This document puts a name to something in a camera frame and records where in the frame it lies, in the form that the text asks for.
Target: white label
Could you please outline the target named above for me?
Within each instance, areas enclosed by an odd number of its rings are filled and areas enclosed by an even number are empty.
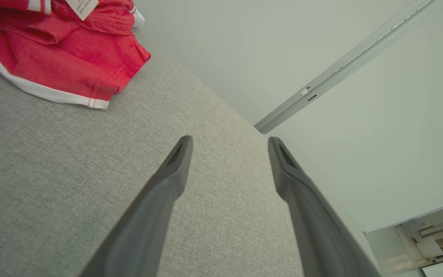
[[[98,5],[98,0],[66,0],[66,2],[82,21],[85,21]]]

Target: gray cushion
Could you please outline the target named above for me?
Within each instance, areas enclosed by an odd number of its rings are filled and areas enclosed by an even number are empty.
[[[164,50],[106,110],[0,76],[0,277],[77,276],[182,135],[194,137],[159,276],[302,276],[266,137]]]

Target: gray fabric surface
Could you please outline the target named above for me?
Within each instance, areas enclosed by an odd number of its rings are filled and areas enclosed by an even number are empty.
[[[195,149],[158,276],[302,276],[266,137],[137,35],[152,59],[106,110],[0,76],[0,277],[77,276],[182,135]]]

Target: gray couch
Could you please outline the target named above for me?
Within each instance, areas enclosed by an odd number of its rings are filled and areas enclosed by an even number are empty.
[[[177,140],[194,137],[158,276],[302,276],[266,137],[151,40],[106,110],[0,75],[0,277],[77,276]]]

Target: red garment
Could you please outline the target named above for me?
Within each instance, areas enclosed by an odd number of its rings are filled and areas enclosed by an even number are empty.
[[[51,14],[26,10],[31,1],[0,0],[0,63],[15,77],[88,102],[42,96],[14,81],[29,93],[88,107],[108,104],[150,58],[132,33],[132,0],[101,0],[85,21],[64,0],[52,0]],[[39,1],[44,11],[50,0]]]

